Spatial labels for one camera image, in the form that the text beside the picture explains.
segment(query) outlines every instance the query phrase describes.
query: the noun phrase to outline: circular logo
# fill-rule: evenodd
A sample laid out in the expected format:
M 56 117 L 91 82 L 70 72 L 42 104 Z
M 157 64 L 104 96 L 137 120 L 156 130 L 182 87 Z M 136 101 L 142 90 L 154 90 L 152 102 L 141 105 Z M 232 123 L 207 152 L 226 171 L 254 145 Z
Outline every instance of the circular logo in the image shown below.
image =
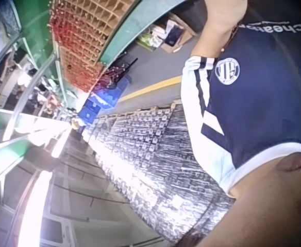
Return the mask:
M 226 58 L 217 63 L 215 73 L 221 83 L 231 85 L 240 74 L 240 66 L 234 58 Z

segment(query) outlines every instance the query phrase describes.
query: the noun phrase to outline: pallet of goods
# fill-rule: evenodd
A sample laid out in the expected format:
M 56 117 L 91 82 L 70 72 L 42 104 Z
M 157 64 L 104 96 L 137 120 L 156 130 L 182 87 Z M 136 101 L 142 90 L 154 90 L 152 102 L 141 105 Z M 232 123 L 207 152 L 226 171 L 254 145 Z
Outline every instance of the pallet of goods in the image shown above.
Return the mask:
M 104 48 L 136 0 L 56 0 L 50 27 L 60 47 L 64 78 L 89 92 L 105 64 Z

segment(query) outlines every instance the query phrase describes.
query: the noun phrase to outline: fluorescent light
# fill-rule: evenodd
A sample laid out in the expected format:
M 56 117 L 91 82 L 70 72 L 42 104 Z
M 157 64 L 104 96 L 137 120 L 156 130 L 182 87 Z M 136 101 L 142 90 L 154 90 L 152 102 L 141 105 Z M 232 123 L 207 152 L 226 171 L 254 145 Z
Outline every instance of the fluorescent light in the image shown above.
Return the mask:
M 52 173 L 42 171 L 30 194 L 23 215 L 18 247 L 39 247 L 42 218 Z
M 51 153 L 52 157 L 58 158 L 62 152 L 63 146 L 66 143 L 68 136 L 70 134 L 70 131 L 72 130 L 72 127 L 69 126 L 65 132 L 61 135 L 59 140 L 57 141 L 56 145 L 54 146 L 54 149 Z

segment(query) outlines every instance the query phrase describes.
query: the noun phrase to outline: sports jersey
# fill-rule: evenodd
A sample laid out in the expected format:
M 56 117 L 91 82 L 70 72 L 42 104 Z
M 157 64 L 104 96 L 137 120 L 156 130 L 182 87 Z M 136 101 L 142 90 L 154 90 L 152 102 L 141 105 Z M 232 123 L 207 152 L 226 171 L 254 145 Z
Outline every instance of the sports jersey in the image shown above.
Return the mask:
M 181 99 L 196 160 L 225 192 L 301 152 L 301 12 L 255 1 L 219 58 L 187 60 Z

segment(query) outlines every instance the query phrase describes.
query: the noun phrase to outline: yellow floor line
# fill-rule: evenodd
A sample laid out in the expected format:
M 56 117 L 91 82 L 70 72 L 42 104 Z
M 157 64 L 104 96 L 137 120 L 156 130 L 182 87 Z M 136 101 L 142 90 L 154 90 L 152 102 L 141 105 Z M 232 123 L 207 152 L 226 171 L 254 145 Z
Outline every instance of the yellow floor line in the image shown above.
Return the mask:
M 131 98 L 140 96 L 142 94 L 149 93 L 149 92 L 157 90 L 157 89 L 161 89 L 161 88 L 166 87 L 166 86 L 171 86 L 171 85 L 174 85 L 174 84 L 178 84 L 180 82 L 181 82 L 181 76 L 173 77 L 173 78 L 170 78 L 168 80 L 164 80 L 164 81 L 158 82 L 154 85 L 145 87 L 144 89 L 140 89 L 138 91 L 135 91 L 131 94 L 128 94 L 128 95 L 122 97 L 121 99 L 119 99 L 119 102 L 122 102 L 122 101 L 125 101 L 127 99 L 131 99 Z

